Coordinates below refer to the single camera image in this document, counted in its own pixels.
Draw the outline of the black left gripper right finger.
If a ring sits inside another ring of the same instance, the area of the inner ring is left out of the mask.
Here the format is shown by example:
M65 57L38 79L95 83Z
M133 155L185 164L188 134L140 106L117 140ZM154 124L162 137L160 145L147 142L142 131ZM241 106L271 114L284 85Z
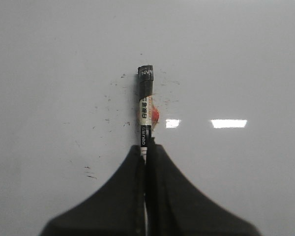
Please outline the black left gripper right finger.
M147 148L146 205L150 236L261 235L198 190L154 140Z

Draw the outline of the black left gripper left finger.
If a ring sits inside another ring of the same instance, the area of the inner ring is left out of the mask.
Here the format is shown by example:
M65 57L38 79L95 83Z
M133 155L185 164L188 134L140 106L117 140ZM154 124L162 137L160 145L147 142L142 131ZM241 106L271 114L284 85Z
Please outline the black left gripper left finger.
M112 177L89 198L49 220L42 236L144 236L145 162L132 146Z

